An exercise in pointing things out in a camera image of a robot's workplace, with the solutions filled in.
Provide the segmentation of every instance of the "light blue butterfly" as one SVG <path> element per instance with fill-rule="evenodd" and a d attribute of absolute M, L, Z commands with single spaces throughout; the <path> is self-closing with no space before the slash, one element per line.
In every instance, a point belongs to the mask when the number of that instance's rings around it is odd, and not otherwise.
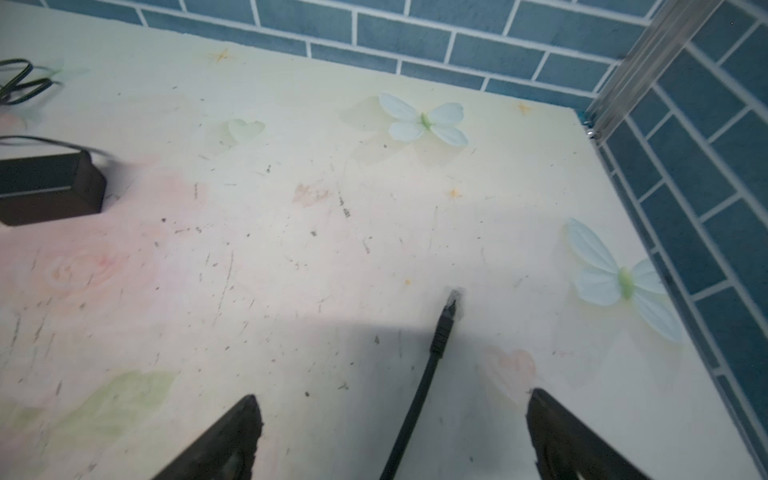
<path fill-rule="evenodd" d="M 395 140 L 412 142 L 429 130 L 453 147 L 466 147 L 469 143 L 462 131 L 455 128 L 464 118 L 461 104 L 442 104 L 425 114 L 390 94 L 379 94 L 379 104 L 390 117 L 398 120 L 389 126 L 389 134 Z"/>
<path fill-rule="evenodd" d="M 661 302 L 666 291 L 649 259 L 629 270 L 619 268 L 600 238 L 578 220 L 568 221 L 571 249 L 590 266 L 576 274 L 574 285 L 579 298 L 594 305 L 609 306 L 628 300 L 651 328 L 665 339 L 679 343 L 683 330 L 675 315 Z"/>

